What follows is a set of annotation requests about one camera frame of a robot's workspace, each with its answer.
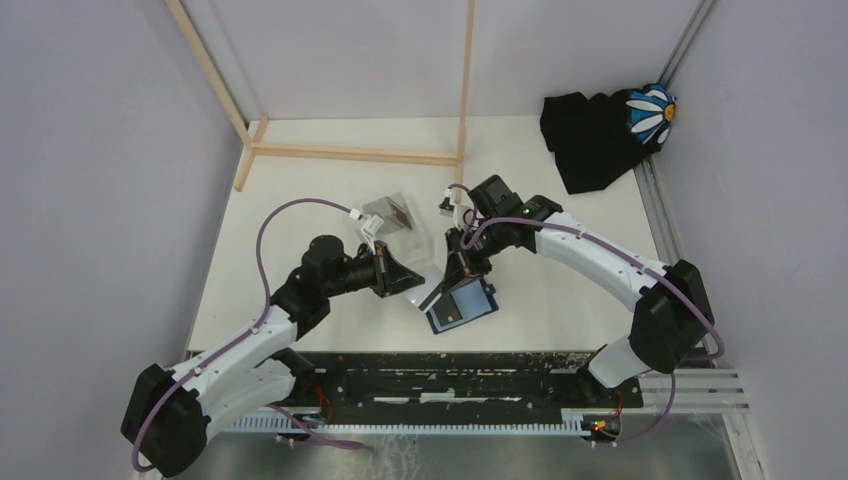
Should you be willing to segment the black VIP credit card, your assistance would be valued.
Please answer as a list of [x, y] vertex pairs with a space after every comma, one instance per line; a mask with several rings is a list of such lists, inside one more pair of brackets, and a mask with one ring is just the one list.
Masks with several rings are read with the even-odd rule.
[[441, 295], [430, 307], [428, 318], [437, 333], [451, 329], [463, 316], [451, 294]]

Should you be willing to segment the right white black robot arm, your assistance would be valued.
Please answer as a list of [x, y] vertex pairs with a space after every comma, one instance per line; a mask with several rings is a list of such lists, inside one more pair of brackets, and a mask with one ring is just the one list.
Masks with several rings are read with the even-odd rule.
[[522, 200], [498, 175], [464, 190], [470, 206], [456, 200], [460, 188], [458, 183], [449, 185], [439, 206], [454, 220], [445, 233], [441, 293], [488, 275], [492, 257], [517, 248], [573, 269], [631, 312], [629, 333], [600, 347], [577, 370], [577, 392], [585, 405], [606, 406], [618, 387], [633, 377], [673, 373], [695, 356], [705, 337], [718, 349], [723, 347], [700, 271], [692, 263], [669, 265], [633, 253], [585, 227], [543, 195]]

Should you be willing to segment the blue leather card holder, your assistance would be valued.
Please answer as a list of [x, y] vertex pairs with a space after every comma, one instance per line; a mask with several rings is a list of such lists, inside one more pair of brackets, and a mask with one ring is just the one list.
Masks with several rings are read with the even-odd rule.
[[499, 310], [499, 306], [495, 298], [496, 289], [494, 285], [489, 283], [485, 278], [473, 280], [471, 283], [455, 288], [446, 294], [451, 294], [453, 296], [463, 319], [454, 324], [451, 329], [437, 333], [431, 327], [430, 320], [428, 318], [429, 308], [425, 314], [434, 335], [446, 333], [447, 331], [464, 326]]

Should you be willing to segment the clear plastic card box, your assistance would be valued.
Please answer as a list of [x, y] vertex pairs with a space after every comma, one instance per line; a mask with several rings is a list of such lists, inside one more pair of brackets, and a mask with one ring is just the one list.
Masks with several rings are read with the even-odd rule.
[[392, 252], [397, 258], [415, 270], [426, 270], [434, 262], [434, 241], [427, 222], [414, 198], [404, 195], [414, 221], [413, 230], [401, 230], [390, 236]]

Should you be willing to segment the silver credit card stack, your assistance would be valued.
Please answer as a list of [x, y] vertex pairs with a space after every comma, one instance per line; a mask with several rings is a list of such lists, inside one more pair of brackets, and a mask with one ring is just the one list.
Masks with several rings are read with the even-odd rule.
[[389, 235], [401, 230], [413, 230], [414, 221], [406, 198], [400, 192], [391, 193], [366, 201], [362, 204], [363, 212], [382, 220], [378, 234]]

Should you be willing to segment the silver white credit card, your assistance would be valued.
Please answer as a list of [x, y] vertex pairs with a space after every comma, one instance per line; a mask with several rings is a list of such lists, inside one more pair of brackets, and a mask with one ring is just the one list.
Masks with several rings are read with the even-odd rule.
[[441, 295], [441, 283], [444, 272], [431, 264], [423, 275], [424, 283], [403, 294], [403, 297], [421, 312], [426, 312]]

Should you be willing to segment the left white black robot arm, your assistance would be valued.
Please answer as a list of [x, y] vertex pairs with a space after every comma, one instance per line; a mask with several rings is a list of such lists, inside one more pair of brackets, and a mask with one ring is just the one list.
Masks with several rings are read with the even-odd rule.
[[132, 445], [133, 468], [178, 475], [235, 420], [280, 400], [307, 404], [314, 379], [278, 353], [329, 315], [333, 297], [369, 289], [387, 298], [424, 282], [383, 241], [350, 256], [339, 238], [314, 238], [256, 319], [192, 359], [172, 367], [152, 364], [138, 375], [120, 426]]

